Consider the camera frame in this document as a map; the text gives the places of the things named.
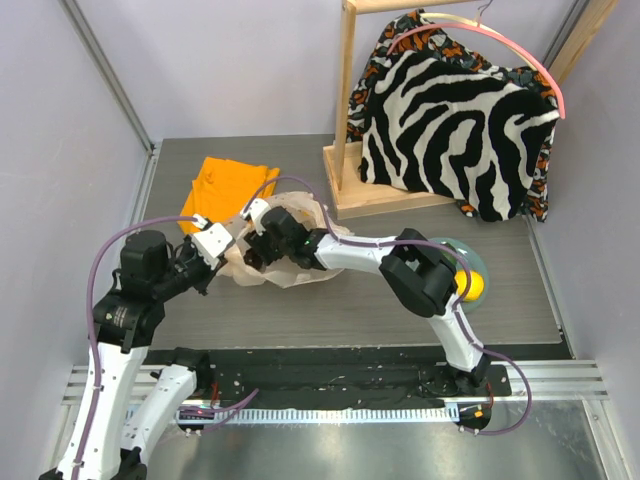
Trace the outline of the dark fake fruit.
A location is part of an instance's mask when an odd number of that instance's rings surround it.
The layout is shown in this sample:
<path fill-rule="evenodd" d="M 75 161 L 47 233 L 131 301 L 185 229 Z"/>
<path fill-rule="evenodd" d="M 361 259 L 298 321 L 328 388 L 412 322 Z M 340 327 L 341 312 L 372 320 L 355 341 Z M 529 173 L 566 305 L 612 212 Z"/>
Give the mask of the dark fake fruit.
<path fill-rule="evenodd" d="M 261 271 L 263 268 L 263 260 L 262 258 L 256 254 L 253 250 L 248 250 L 243 256 L 244 263 L 257 270 Z"/>

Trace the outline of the banana print plastic bag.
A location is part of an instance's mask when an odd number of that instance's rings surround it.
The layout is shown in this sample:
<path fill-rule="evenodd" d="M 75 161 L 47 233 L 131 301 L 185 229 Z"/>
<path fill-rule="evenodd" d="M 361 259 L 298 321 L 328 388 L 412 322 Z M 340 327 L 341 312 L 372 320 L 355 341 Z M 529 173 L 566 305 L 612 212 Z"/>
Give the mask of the banana print plastic bag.
<path fill-rule="evenodd" d="M 307 229 L 325 228 L 326 222 L 321 205 L 309 192 L 293 191 L 272 195 L 266 199 L 271 207 L 284 207 Z M 288 258 L 276 260 L 270 266 L 254 269 L 245 263 L 243 255 L 249 250 L 243 237 L 254 232 L 252 224 L 246 224 L 239 215 L 232 217 L 225 227 L 236 235 L 236 243 L 226 251 L 227 263 L 218 272 L 219 275 L 232 278 L 238 285 L 248 287 L 270 282 L 280 288 L 330 280 L 343 272 L 343 269 L 305 270 Z"/>

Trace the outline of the yellow fake lemon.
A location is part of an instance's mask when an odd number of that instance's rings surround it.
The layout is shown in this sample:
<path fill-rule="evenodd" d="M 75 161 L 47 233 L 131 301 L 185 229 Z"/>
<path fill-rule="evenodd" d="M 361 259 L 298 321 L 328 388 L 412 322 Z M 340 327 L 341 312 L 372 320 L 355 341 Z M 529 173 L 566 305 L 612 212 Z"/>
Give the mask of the yellow fake lemon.
<path fill-rule="evenodd" d="M 454 279 L 457 284 L 457 293 L 464 302 L 478 301 L 483 295 L 485 280 L 477 271 L 471 270 L 470 276 L 467 276 L 464 270 L 459 270 L 456 272 Z"/>

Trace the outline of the green fake fruit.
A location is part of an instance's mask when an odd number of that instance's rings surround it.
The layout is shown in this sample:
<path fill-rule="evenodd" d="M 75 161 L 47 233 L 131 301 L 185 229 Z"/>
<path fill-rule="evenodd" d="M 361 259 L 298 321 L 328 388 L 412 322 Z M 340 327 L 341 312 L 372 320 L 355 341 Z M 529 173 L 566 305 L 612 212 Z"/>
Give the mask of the green fake fruit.
<path fill-rule="evenodd" d="M 454 269 L 457 269 L 457 260 L 453 256 L 453 252 L 449 248 L 444 247 L 444 249 L 442 250 L 442 254 L 447 259 L 447 261 L 454 267 Z"/>

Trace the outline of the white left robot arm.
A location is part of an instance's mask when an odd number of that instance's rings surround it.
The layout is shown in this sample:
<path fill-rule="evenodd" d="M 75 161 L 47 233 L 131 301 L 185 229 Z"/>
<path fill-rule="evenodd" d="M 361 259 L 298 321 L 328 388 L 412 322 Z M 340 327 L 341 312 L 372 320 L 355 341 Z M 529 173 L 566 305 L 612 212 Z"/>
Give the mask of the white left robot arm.
<path fill-rule="evenodd" d="M 176 348 L 133 416 L 129 401 L 166 303 L 205 293 L 215 267 L 186 240 L 172 250 L 157 232 L 128 238 L 108 293 L 93 304 L 89 370 L 76 424 L 45 479 L 143 479 L 162 433 L 189 397 L 205 397 L 213 371 L 204 352 Z"/>

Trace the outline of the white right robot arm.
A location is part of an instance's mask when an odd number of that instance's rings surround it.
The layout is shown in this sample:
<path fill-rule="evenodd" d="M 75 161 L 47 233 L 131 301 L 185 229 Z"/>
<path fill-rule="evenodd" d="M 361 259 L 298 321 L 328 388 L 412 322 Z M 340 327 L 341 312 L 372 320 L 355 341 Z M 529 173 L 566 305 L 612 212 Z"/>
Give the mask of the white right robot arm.
<path fill-rule="evenodd" d="M 457 391 L 472 395 L 488 381 L 491 360 L 461 309 L 455 264 L 446 247 L 407 228 L 397 237 L 339 237 L 308 229 L 282 207 L 259 207 L 241 217 L 253 231 L 245 262 L 263 269 L 288 258 L 303 270 L 354 270 L 382 276 L 402 306 L 426 318 L 442 345 Z"/>

